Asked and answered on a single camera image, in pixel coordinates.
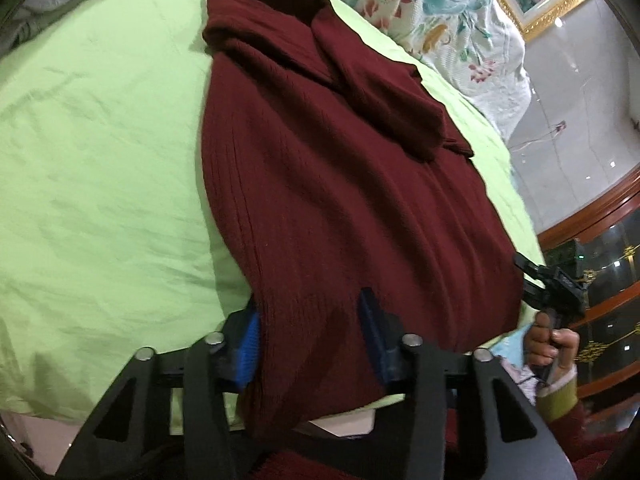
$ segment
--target light blue fabric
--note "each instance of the light blue fabric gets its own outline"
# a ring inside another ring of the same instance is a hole
[[[524,366],[524,353],[522,351],[522,343],[525,334],[529,331],[531,323],[516,330],[511,335],[501,339],[491,347],[494,355],[499,355],[507,359],[514,367],[522,368]]]

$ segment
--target glossy tile wall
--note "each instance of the glossy tile wall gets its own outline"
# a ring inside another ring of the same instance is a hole
[[[633,71],[638,55],[618,20],[604,0],[588,0],[556,25],[527,44],[534,95],[508,142],[537,232],[592,202],[640,162],[629,104],[630,63]],[[640,95],[632,101],[640,109]]]

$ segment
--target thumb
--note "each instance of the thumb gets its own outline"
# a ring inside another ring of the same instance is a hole
[[[551,337],[560,347],[558,366],[565,369],[573,367],[578,355],[580,336],[573,330],[563,328],[562,330],[553,330]]]

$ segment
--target folded sweater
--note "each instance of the folded sweater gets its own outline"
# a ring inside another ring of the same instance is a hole
[[[405,329],[466,352],[513,330],[522,273],[446,108],[328,0],[207,0],[202,163],[261,322],[241,400],[265,436],[383,391],[356,314],[373,288]]]

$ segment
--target gold picture frame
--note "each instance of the gold picture frame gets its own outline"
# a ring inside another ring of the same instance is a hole
[[[522,10],[517,0],[497,1],[524,40],[531,41],[553,25],[556,19],[562,18],[586,0],[540,0],[526,11]]]

